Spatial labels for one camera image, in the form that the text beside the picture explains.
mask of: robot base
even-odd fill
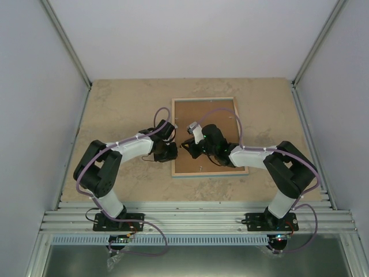
[[[265,218],[265,213],[263,212],[252,212],[247,213],[246,218],[241,221],[242,224],[247,226],[247,231],[257,232],[257,231],[292,231],[289,224],[293,227],[294,231],[299,230],[298,221],[296,214],[289,212],[282,219],[281,222],[276,226],[270,226]]]
[[[144,220],[145,214],[130,214],[125,215],[125,219],[139,219]],[[126,231],[126,232],[140,232],[144,229],[144,225],[140,225],[138,222],[131,222],[131,228],[127,222],[116,222],[108,219],[104,214],[95,215],[95,223],[93,224],[93,231],[106,232],[106,231]]]

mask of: robotic arm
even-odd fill
[[[174,137],[170,138],[175,128],[169,122],[156,134],[141,138],[143,134],[159,129],[164,123],[165,120],[162,120],[156,128],[141,130],[132,140],[109,149],[97,159],[97,162],[103,162],[102,166],[99,167],[94,163],[82,176],[81,186],[94,195],[109,216],[119,219],[126,218],[126,208],[113,190],[119,166],[122,163],[148,154],[154,154],[154,160],[162,163],[177,158],[177,146],[172,142]],[[114,144],[116,143],[105,144],[99,140],[91,142],[74,171],[73,178],[77,180],[84,167],[97,153]]]
[[[271,151],[279,149],[293,154],[314,169],[314,165],[288,141],[283,141],[278,146],[267,148],[247,147],[242,148],[235,143],[228,143],[216,125],[210,124],[201,128],[196,122],[192,123],[187,130],[194,137],[186,140],[181,147],[186,149],[192,158],[200,155],[214,156],[221,166],[228,167],[257,167],[265,169],[272,176],[278,187],[278,192],[263,214],[246,215],[243,224],[248,229],[255,230],[283,230],[286,221],[293,222],[294,214],[288,214],[289,210],[305,190],[315,175],[305,165],[287,155]]]

